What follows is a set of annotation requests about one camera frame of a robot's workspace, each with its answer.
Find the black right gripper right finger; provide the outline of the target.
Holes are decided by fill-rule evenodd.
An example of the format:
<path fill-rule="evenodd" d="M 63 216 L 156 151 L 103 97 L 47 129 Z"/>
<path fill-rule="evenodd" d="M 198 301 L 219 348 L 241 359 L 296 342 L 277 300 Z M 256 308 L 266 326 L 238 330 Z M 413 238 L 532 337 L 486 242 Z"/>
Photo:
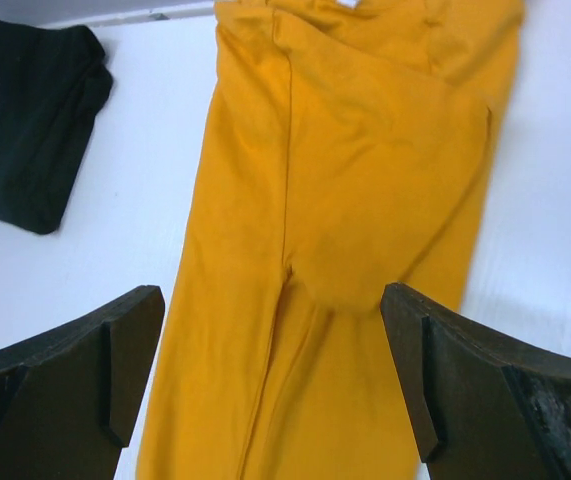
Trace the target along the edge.
<path fill-rule="evenodd" d="M 380 305 L 421 462 L 433 479 L 571 479 L 571 358 L 402 283 Z"/>

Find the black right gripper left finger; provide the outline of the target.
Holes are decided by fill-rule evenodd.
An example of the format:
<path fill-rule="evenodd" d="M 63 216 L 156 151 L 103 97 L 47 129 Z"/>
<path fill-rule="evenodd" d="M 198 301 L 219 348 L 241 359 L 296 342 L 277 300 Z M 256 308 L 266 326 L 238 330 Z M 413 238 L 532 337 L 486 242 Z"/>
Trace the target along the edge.
<path fill-rule="evenodd" d="M 0 479 L 111 479 L 132 439 L 165 302 L 139 286 L 0 350 Z"/>

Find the yellow t shirt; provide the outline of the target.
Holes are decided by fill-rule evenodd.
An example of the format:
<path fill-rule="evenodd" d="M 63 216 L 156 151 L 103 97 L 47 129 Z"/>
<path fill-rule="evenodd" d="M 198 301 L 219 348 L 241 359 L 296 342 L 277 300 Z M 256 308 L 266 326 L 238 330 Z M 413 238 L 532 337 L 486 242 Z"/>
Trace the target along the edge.
<path fill-rule="evenodd" d="M 460 304 L 520 1 L 220 1 L 140 479 L 412 479 L 379 304 Z"/>

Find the folded black t shirt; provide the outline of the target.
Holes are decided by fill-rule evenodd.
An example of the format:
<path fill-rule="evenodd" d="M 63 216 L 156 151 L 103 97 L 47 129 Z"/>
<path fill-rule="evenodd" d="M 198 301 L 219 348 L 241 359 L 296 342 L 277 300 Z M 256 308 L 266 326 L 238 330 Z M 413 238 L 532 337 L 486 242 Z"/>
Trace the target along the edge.
<path fill-rule="evenodd" d="M 112 86 L 88 27 L 0 20 L 0 221 L 38 235 L 60 227 Z"/>

